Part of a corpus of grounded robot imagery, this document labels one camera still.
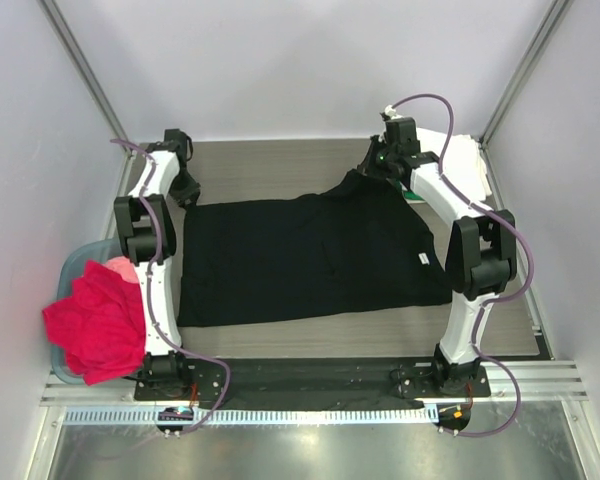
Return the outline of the black t-shirt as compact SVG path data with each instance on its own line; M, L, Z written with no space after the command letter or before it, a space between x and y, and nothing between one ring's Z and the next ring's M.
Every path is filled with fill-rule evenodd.
M434 237L398 190L348 172L291 200L188 208L178 323L218 327L451 301Z

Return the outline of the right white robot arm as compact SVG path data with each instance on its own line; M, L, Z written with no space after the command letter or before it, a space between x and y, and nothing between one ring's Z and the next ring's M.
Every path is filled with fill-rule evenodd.
M424 381L438 395L460 396L479 380L486 321L516 277L516 239L491 217L495 212L490 207L469 200L451 184L437 154L421 150L414 119L381 117L385 130L371 138L361 171L399 182L450 228L444 270L453 290L451 312Z

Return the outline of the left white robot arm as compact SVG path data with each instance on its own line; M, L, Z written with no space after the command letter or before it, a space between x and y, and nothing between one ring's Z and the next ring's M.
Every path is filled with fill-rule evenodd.
M171 270L177 236L167 199L185 208L199 198L200 184L188 171L193 143L180 129L165 130L162 140L145 148L114 142L145 161L135 186L113 206L120 248L137 275L144 314L144 355L132 375L135 398L183 400L193 392L194 381L176 321Z

